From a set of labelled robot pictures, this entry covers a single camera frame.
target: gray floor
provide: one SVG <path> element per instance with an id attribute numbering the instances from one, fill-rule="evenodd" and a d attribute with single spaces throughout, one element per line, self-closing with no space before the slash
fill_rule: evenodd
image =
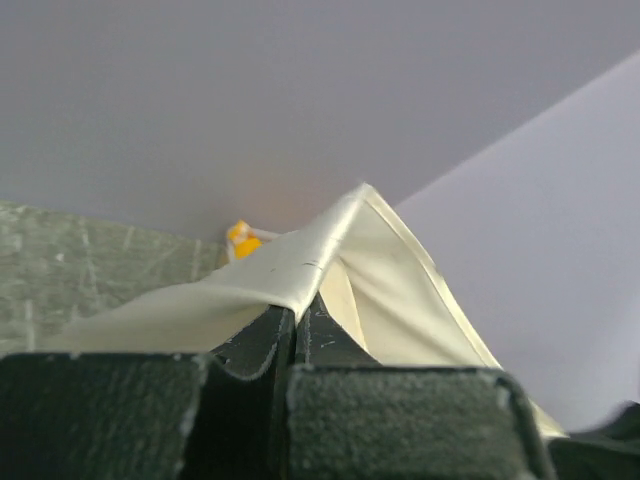
<path id="1" fill-rule="evenodd" d="M 31 350 L 74 318 L 196 281 L 219 247 L 0 201 L 0 351 Z"/>

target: cream fabric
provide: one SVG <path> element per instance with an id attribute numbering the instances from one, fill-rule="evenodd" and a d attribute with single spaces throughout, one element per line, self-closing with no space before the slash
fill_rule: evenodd
<path id="1" fill-rule="evenodd" d="M 45 349 L 210 350 L 269 304 L 299 321 L 318 290 L 336 321 L 384 364 L 500 367 L 427 252 L 369 185 L 200 282 L 70 324 Z M 543 435 L 563 435 L 535 409 Z"/>

